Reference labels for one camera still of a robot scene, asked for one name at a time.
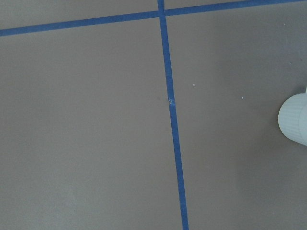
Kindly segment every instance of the gray surface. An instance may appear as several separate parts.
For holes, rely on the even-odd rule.
[[[306,12],[302,2],[167,19],[191,230],[307,229],[307,147],[277,125],[307,85]]]
[[[1,0],[0,29],[155,10],[156,0]]]
[[[232,1],[240,1],[240,0],[165,0],[165,8],[172,9],[172,8],[209,5],[209,4],[232,2]]]
[[[0,42],[0,229],[180,229],[158,19]]]

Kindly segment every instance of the white object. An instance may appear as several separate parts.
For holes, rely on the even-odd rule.
[[[290,140],[307,146],[307,93],[294,95],[283,103],[278,125]]]

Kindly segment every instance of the blue painter's tape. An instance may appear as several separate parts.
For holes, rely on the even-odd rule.
[[[202,6],[191,6],[184,8],[168,9],[165,10],[165,16],[174,16],[189,13],[200,13],[209,11],[221,11],[236,8],[252,7],[252,6],[263,6],[272,5],[296,1],[306,1],[306,0],[246,0],[246,1],[234,1],[226,3],[218,3],[212,5],[202,5]]]
[[[12,28],[12,29],[3,29],[3,30],[0,30],[0,36],[19,35],[19,34],[41,32],[41,31],[48,31],[48,30],[59,30],[59,29],[66,29],[66,28],[73,28],[73,27],[80,27],[80,26],[117,23],[117,22],[140,20],[140,19],[146,19],[146,18],[157,18],[157,17],[158,17],[158,11],[131,13],[131,14],[101,17],[101,18],[91,18],[91,19],[83,19],[83,20],[76,20],[76,21],[69,21],[69,22],[50,23],[50,24],[43,24],[43,25],[18,27],[18,28]]]
[[[164,0],[158,0],[158,7],[159,7],[159,19],[160,19],[160,27],[161,27],[165,76],[166,76],[167,96],[169,100],[169,113],[171,117],[171,127],[172,127],[175,163],[176,163],[176,171],[177,171],[182,229],[189,230],[186,194],[185,194],[185,189],[184,189],[183,169],[182,169],[180,142],[179,142],[178,123],[177,123],[176,103],[175,103],[175,95],[174,95],[172,65],[171,65],[171,58],[170,58],[170,53],[169,53],[166,17],[165,17],[165,12],[164,12]]]

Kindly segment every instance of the white cup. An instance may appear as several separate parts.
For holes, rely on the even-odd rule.
[[[294,95],[283,103],[278,125],[287,138],[307,146],[307,93]]]

